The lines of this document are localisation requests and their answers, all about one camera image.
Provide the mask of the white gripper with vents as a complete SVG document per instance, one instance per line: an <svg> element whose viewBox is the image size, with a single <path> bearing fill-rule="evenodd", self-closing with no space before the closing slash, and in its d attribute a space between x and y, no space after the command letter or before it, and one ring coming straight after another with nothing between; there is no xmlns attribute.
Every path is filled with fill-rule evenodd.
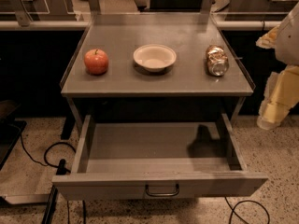
<svg viewBox="0 0 299 224"><path fill-rule="evenodd" d="M262 101L257 125L264 130L278 127L299 102L299 66L288 65L279 75L269 101Z"/></svg>

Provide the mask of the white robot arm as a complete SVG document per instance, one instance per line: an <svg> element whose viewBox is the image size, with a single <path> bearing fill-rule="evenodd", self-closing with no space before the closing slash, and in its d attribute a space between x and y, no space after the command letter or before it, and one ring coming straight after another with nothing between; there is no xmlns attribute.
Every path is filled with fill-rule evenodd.
<svg viewBox="0 0 299 224"><path fill-rule="evenodd" d="M264 130L275 129L299 103L299 3L281 24L260 37L256 45L274 49L278 61L286 64L279 74L267 79L257 125Z"/></svg>

